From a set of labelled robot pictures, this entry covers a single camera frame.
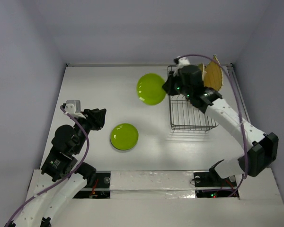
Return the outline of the green plate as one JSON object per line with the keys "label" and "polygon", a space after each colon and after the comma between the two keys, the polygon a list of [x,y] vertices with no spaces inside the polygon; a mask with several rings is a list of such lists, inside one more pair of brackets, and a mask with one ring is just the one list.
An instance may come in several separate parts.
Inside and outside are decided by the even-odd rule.
{"label": "green plate", "polygon": [[162,88],[165,81],[156,73],[143,75],[137,83],[136,90],[140,101],[147,105],[158,105],[161,103],[166,92]]}
{"label": "green plate", "polygon": [[115,126],[110,133],[110,142],[114,148],[121,151],[132,149],[138,142],[137,128],[129,123]]}

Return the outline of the small bamboo tray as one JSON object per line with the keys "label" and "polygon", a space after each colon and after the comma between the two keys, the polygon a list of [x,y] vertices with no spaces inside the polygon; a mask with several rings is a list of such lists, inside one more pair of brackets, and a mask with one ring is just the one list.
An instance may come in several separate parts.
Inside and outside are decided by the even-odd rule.
{"label": "small bamboo tray", "polygon": [[201,64],[198,65],[198,68],[199,68],[199,70],[200,70],[201,73],[202,73],[202,81],[204,81],[205,76],[206,76],[206,74],[207,74],[207,72],[206,72],[206,70],[205,70],[205,65],[204,65],[203,63],[201,63]]}

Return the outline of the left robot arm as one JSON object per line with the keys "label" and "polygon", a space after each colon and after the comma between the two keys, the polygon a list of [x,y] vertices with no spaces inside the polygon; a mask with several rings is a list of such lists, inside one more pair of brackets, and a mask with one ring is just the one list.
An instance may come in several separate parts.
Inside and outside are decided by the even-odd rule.
{"label": "left robot arm", "polygon": [[70,200],[96,179],[96,169],[77,161],[84,145],[89,145],[88,134],[105,124],[106,109],[73,111],[70,104],[61,110],[74,121],[74,126],[62,125],[54,134],[52,148],[43,163],[33,195],[7,221],[7,227],[52,227]]}

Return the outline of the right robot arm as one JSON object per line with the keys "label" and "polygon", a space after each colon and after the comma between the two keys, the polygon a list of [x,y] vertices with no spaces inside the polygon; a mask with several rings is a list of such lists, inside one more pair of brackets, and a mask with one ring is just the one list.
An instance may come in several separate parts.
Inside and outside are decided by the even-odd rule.
{"label": "right robot arm", "polygon": [[169,71],[162,85],[167,95],[182,95],[218,122],[242,147],[241,155],[228,156],[211,166],[208,179],[213,185],[220,185],[232,175],[258,176],[276,160],[279,143],[275,133],[254,127],[222,97],[223,74],[224,70],[215,62],[207,66],[186,64]]}

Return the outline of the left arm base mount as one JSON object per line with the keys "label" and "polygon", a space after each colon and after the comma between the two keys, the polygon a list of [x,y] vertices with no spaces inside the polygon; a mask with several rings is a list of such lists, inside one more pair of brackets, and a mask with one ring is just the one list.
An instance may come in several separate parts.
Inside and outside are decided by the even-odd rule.
{"label": "left arm base mount", "polygon": [[91,186],[85,186],[74,195],[74,199],[109,199],[111,172],[97,172]]}

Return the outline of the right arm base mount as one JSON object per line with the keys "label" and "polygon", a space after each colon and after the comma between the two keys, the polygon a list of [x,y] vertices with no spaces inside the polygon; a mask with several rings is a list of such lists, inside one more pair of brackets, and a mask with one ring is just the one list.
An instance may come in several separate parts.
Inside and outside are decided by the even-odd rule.
{"label": "right arm base mount", "polygon": [[226,198],[237,188],[236,178],[214,178],[210,172],[194,172],[190,184],[197,198]]}

